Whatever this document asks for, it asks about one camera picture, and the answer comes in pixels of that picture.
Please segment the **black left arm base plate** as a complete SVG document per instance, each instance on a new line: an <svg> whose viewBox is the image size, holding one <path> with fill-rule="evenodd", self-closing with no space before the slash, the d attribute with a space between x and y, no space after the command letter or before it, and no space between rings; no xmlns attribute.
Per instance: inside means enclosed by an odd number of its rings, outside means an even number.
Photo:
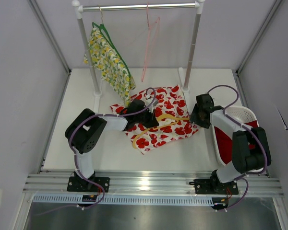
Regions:
<svg viewBox="0 0 288 230"><path fill-rule="evenodd" d="M94 183L99 184L105 190L105 193L109 190L110 178L109 177L92 177L90 178ZM67 184L68 192L102 192L100 188L93 185L86 180L82 179L78 175L70 177Z"/></svg>

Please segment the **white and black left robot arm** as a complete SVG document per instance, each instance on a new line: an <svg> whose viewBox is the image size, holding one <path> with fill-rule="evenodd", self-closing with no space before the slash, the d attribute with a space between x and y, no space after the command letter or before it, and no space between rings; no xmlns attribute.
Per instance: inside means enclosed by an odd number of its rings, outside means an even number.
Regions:
<svg viewBox="0 0 288 230"><path fill-rule="evenodd" d="M157 99L146 101L135 99L118 114L96 114L91 109L84 109L68 126L65 137L74 152L75 173L79 177L78 186L85 192L94 188L95 170L91 151L96 146L104 131L128 131L136 124L146 128L159 125L156 120L154 105Z"/></svg>

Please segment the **red poppy print skirt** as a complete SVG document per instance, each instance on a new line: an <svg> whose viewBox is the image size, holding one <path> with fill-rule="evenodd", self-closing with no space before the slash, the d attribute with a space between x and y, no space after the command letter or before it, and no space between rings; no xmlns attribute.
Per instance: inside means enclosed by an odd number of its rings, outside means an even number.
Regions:
<svg viewBox="0 0 288 230"><path fill-rule="evenodd" d="M125 131L133 148L142 154L171 141L189 138L199 131L199 127L190 122L187 105L179 85L155 88L155 91L158 99L155 110L159 126L148 129L142 124L136 124Z"/></svg>

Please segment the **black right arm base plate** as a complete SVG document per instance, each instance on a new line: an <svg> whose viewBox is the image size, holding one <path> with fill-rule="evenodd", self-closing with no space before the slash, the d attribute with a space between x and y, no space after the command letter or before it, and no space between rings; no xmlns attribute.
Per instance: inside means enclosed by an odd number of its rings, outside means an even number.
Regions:
<svg viewBox="0 0 288 230"><path fill-rule="evenodd" d="M221 183L212 179L194 179L189 182L195 189L197 195L238 195L237 183Z"/></svg>

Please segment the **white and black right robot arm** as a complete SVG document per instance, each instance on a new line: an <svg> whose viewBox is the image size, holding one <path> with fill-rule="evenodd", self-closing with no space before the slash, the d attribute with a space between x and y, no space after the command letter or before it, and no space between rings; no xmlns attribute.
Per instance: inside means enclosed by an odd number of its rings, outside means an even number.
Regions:
<svg viewBox="0 0 288 230"><path fill-rule="evenodd" d="M266 171L271 165L270 149L266 132L261 127L252 127L240 123L226 114L225 109L215 106L210 94L196 96L196 104L192 110L190 121L197 126L209 129L217 127L232 141L232 160L227 165L214 170L209 179L195 179L195 190L204 189L206 193L220 194L226 188L232 188L234 181L247 174Z"/></svg>

